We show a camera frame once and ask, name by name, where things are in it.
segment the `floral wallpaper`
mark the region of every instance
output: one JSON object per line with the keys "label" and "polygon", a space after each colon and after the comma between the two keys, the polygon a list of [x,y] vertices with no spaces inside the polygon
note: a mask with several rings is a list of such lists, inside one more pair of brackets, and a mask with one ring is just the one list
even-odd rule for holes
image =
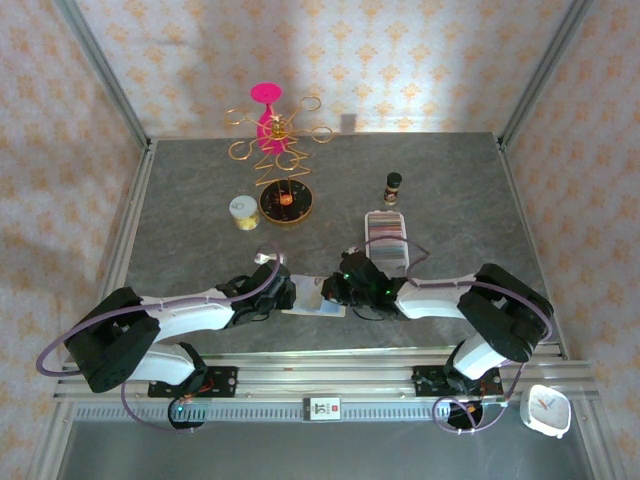
{"label": "floral wallpaper", "polygon": [[52,1],[0,3],[0,62],[0,478],[21,480],[52,411],[35,358],[95,303],[140,149]]}
{"label": "floral wallpaper", "polygon": [[571,353],[640,472],[640,3],[591,7],[509,161]]}
{"label": "floral wallpaper", "polygon": [[211,138],[264,81],[282,113],[321,97],[302,128],[499,133],[571,1],[79,3],[147,135]]}

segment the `gold wire sculpture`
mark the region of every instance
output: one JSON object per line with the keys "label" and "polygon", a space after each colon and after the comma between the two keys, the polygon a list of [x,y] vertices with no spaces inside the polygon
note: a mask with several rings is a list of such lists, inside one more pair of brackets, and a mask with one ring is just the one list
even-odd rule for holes
{"label": "gold wire sculpture", "polygon": [[[294,112],[285,118],[276,114],[271,106],[267,106],[267,111],[259,121],[250,118],[246,111],[231,109],[224,115],[227,125],[240,125],[250,122],[257,127],[257,136],[251,141],[239,140],[229,147],[229,156],[234,160],[247,160],[253,154],[254,144],[258,142],[263,157],[253,166],[254,170],[267,170],[256,182],[256,187],[271,184],[276,181],[288,180],[301,177],[311,173],[311,168],[300,165],[302,160],[309,158],[309,154],[298,150],[293,145],[298,143],[300,134],[309,134],[317,143],[328,143],[333,138],[333,130],[326,126],[314,127],[311,130],[294,130],[293,119],[302,112],[315,112],[322,106],[318,97],[303,97],[298,103]],[[274,169],[288,173],[280,178],[268,179]]]}

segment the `gray table surface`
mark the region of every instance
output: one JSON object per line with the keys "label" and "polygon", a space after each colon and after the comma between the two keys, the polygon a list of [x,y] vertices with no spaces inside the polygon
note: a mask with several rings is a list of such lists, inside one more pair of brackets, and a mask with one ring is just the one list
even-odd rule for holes
{"label": "gray table surface", "polygon": [[577,426],[561,440],[545,437],[522,424],[516,404],[490,429],[460,437],[423,422],[231,422],[180,438],[133,422],[74,422],[58,478],[589,480],[593,474]]}
{"label": "gray table surface", "polygon": [[[139,295],[199,293],[251,274],[256,248],[276,242],[292,273],[328,276],[340,254],[364,240],[364,215],[385,209],[387,173],[404,177],[394,210],[404,214],[410,239],[431,251],[415,271],[421,279],[452,278],[493,262],[543,292],[542,279],[512,192],[489,133],[385,133],[310,138],[313,169],[300,177],[314,192],[313,211],[282,227],[262,219],[238,230],[229,215],[237,195],[257,198],[251,160],[236,162],[221,140],[158,143],[126,284]],[[412,260],[418,252],[410,250]],[[434,347],[455,345],[473,332],[464,320],[425,318],[372,322],[276,313],[268,321],[184,336],[201,354]]]}

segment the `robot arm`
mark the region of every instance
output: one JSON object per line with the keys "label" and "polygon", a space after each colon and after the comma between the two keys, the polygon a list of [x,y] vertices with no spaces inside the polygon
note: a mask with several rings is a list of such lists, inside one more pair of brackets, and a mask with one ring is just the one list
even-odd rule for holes
{"label": "robot arm", "polygon": [[126,380],[162,381],[191,393],[202,385],[206,367],[187,343],[156,344],[169,337],[198,330],[220,330],[247,321],[264,320],[273,309],[289,309],[295,302],[295,285],[281,264],[273,281],[260,293],[239,301],[209,302],[235,298],[253,291],[272,273],[274,261],[261,265],[249,276],[201,293],[204,301],[186,297],[141,297],[130,287],[115,290],[80,323],[105,312],[138,305],[161,305],[160,309],[136,311],[86,328],[65,342],[91,390],[102,393]]}
{"label": "robot arm", "polygon": [[340,273],[323,285],[323,296],[353,307],[367,306],[387,317],[462,318],[477,333],[461,342],[444,368],[446,382],[467,393],[487,370],[507,360],[527,362],[548,329],[539,315],[516,300],[524,298],[547,317],[551,304],[506,270],[485,264],[478,273],[452,280],[387,278],[363,252],[343,254]]}
{"label": "robot arm", "polygon": [[[160,305],[157,310],[136,311],[97,323],[69,338],[65,344],[91,390],[101,393],[126,380],[161,381],[177,385],[177,391],[192,393],[202,386],[206,366],[186,343],[156,342],[198,330],[219,330],[246,321],[268,317],[273,309],[290,309],[295,285],[280,266],[273,281],[260,293],[240,301],[233,299],[265,282],[275,262],[261,265],[251,276],[234,278],[199,295],[199,303],[188,297],[140,297],[131,288],[113,292],[80,323],[124,307]],[[369,306],[378,313],[407,319],[426,316],[463,318],[477,334],[461,342],[444,367],[446,383],[466,393],[487,370],[506,360],[526,362],[546,335],[544,322],[521,303],[478,284],[516,292],[545,314],[549,302],[500,267],[487,264],[473,275],[432,282],[410,282],[387,278],[363,252],[343,254],[341,273],[334,273],[322,288],[330,301],[349,306]]]}

